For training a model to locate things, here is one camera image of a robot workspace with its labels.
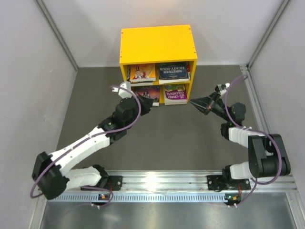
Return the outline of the blue Jane Eyre book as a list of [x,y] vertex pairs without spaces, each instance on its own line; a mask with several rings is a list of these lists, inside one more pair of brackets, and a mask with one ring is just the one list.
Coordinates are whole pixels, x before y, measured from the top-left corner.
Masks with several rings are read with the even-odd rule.
[[153,106],[159,106],[160,87],[159,86],[138,86],[132,87],[135,94],[139,94],[145,98],[153,99]]

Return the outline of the purple 117-Storey Treehouse book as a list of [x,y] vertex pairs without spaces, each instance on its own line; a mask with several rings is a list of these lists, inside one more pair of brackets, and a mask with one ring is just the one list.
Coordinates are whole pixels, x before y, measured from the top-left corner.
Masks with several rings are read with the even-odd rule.
[[166,84],[163,87],[165,105],[186,104],[187,92],[185,84]]

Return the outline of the Roald Dahl Charlie book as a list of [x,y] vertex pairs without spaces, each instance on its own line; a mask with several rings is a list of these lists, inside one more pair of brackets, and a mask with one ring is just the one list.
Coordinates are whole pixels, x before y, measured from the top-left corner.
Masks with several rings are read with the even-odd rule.
[[155,64],[148,63],[131,65],[129,76],[132,83],[154,82],[156,80]]

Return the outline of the dark blue Nineteen Eighty-Four book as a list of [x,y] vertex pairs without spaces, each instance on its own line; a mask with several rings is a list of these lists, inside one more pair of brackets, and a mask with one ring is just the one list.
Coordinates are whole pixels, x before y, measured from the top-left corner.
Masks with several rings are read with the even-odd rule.
[[188,79],[187,65],[185,62],[167,62],[157,64],[160,80]]

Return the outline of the red 13-Storey Treehouse book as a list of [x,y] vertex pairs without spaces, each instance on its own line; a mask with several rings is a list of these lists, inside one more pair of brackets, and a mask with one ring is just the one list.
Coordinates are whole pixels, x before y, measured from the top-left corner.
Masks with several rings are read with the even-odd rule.
[[190,81],[190,79],[191,79],[191,69],[190,69],[189,62],[186,62],[186,68],[187,68],[187,73],[188,73],[188,80]]

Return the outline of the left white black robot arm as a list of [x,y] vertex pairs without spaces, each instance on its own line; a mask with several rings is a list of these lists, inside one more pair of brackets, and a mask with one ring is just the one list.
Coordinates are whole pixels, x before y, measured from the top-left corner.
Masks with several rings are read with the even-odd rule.
[[38,154],[31,175],[34,185],[48,200],[77,187],[104,189],[108,175],[102,166],[93,165],[83,169],[74,169],[74,166],[124,137],[139,116],[149,113],[152,106],[153,99],[141,95],[123,98],[111,116],[81,139],[53,153]]

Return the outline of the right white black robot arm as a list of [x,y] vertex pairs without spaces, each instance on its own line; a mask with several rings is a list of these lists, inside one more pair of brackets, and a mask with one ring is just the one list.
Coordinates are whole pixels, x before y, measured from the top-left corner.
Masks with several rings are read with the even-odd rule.
[[222,183],[227,189],[234,189],[240,180],[287,176],[291,172],[290,162],[279,134],[265,134],[242,125],[246,106],[235,103],[226,106],[217,92],[207,97],[191,99],[190,103],[204,115],[214,113],[225,120],[221,125],[221,135],[228,141],[248,150],[246,162],[228,165],[222,169]]

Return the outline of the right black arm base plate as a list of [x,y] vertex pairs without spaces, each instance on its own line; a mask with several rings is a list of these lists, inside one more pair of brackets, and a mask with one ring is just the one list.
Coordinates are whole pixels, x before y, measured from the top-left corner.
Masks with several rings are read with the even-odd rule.
[[250,181],[248,179],[226,179],[222,175],[208,175],[208,190],[221,192],[227,190],[251,190]]

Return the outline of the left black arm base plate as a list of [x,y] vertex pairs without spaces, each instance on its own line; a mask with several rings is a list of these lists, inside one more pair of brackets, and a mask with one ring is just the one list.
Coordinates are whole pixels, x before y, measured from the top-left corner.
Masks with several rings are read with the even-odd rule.
[[106,178],[102,178],[101,181],[97,183],[95,186],[83,186],[81,190],[93,190],[93,187],[96,188],[104,188],[111,191],[120,191],[122,188],[123,176],[108,176]]

